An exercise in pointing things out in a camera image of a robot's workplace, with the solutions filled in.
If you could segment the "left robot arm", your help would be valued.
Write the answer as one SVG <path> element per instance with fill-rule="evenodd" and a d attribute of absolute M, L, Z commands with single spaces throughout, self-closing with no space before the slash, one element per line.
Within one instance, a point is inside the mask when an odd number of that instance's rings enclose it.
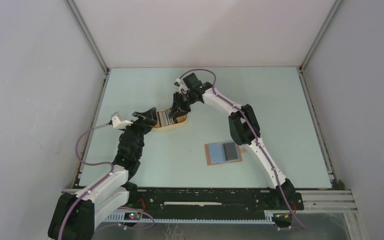
<path fill-rule="evenodd" d="M 47 235 L 52 240 L 90 240 L 103 220 L 119 207 L 133 208 L 138 194 L 130 179 L 141 164 L 144 138 L 158 123 L 155 107 L 145 112 L 135 111 L 136 120 L 125 120 L 119 112 L 109 122 L 86 132 L 112 126 L 121 130 L 117 153 L 112 162 L 103 161 L 109 170 L 102 177 L 75 193 L 63 193 L 56 204 Z"/>

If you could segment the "brown leather card holder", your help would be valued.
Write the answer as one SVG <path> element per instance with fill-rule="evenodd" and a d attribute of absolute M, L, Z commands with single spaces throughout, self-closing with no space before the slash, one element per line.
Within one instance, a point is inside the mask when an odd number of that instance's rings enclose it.
<path fill-rule="evenodd" d="M 223 143 L 228 142 L 216 142 L 204 145 L 206 163 L 208 166 L 237 163 L 243 160 L 242 154 L 247 152 L 247 149 L 236 144 L 238 148 L 239 159 L 236 161 L 226 161 L 223 150 Z"/>

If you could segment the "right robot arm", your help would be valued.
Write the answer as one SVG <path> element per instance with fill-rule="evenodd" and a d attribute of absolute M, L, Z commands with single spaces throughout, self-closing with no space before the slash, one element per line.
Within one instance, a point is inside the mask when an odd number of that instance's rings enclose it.
<path fill-rule="evenodd" d="M 260 125 L 251 105 L 240 105 L 215 88 L 215 81 L 201 82 L 193 70 L 189 70 L 174 82 L 176 92 L 169 113 L 171 118 L 185 116 L 196 102 L 212 106 L 228 115 L 229 132 L 239 146 L 247 146 L 256 155 L 267 174 L 271 204 L 284 209 L 291 202 L 296 188 L 280 170 L 263 142 Z"/>

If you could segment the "yellow oval card tray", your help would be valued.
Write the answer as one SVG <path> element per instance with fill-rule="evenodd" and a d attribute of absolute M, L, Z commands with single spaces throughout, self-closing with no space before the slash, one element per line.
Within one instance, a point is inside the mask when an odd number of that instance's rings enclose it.
<path fill-rule="evenodd" d="M 157 112 L 156 112 L 157 120 L 158 120 L 158 126 L 155 126 L 152 129 L 153 131 L 155 131 L 155 132 L 169 131 L 169 130 L 173 130 L 175 128 L 182 127 L 182 126 L 187 124 L 187 121 L 188 121 L 187 115 L 183 115 L 183 116 L 179 116 L 177 118 L 172 118 L 173 123 L 171 125 L 168 125 L 168 126 L 165 126 L 165 127 L 160 127 L 160 118 L 158 116 L 158 111 L 160 111 L 160 110 L 157 110 Z"/>

